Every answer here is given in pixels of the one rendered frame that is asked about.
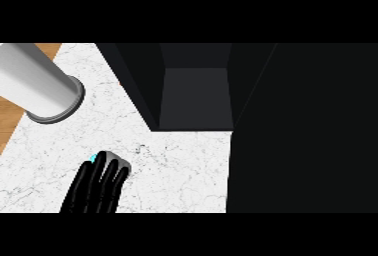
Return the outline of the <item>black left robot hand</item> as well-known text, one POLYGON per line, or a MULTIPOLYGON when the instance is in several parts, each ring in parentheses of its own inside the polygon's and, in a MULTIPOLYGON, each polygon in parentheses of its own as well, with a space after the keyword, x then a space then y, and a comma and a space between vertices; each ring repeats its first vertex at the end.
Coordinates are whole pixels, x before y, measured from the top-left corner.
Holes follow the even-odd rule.
POLYGON ((115 213, 130 163, 110 151, 84 161, 60 206, 60 213, 115 213))

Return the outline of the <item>dark grey open cabinet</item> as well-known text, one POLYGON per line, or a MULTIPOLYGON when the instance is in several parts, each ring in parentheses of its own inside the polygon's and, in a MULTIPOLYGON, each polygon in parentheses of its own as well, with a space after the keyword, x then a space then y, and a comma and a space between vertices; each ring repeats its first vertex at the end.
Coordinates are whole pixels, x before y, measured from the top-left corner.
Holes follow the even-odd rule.
POLYGON ((100 43, 152 131, 232 131, 271 43, 100 43))

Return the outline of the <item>dark grey cabinet door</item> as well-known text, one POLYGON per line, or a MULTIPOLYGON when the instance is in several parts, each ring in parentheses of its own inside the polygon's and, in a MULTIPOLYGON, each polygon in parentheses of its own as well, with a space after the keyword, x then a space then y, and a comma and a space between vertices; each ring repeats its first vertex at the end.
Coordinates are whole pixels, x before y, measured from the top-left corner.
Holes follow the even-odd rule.
POLYGON ((226 211, 378 212, 378 43, 274 47, 232 134, 226 211))

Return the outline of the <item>white cylindrical range hood pipe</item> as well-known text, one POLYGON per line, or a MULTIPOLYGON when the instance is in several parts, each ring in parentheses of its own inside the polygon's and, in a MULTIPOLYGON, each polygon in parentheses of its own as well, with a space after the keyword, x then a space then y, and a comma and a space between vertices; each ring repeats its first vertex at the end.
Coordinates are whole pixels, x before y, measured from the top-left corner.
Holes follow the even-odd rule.
POLYGON ((85 95, 79 80, 63 73, 34 43, 0 43, 0 96, 40 124, 65 120, 85 95))

